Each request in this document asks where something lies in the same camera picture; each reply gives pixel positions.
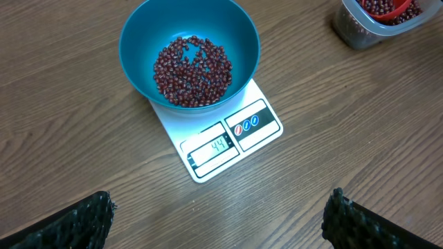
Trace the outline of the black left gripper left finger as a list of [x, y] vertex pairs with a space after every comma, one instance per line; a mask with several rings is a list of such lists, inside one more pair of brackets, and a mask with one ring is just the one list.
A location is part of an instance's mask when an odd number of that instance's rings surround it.
[[116, 204], [98, 191], [1, 240], [2, 248], [103, 249]]

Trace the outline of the orange scoop blue handle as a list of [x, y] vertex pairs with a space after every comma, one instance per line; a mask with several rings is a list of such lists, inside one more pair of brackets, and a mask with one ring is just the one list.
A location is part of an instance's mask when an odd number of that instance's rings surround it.
[[361, 0], [361, 7], [376, 21], [390, 21], [406, 11], [412, 0]]

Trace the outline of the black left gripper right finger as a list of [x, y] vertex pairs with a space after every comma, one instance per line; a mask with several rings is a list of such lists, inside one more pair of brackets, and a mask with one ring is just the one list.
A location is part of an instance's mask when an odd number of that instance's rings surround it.
[[322, 237], [335, 249], [442, 249], [334, 189], [323, 212]]

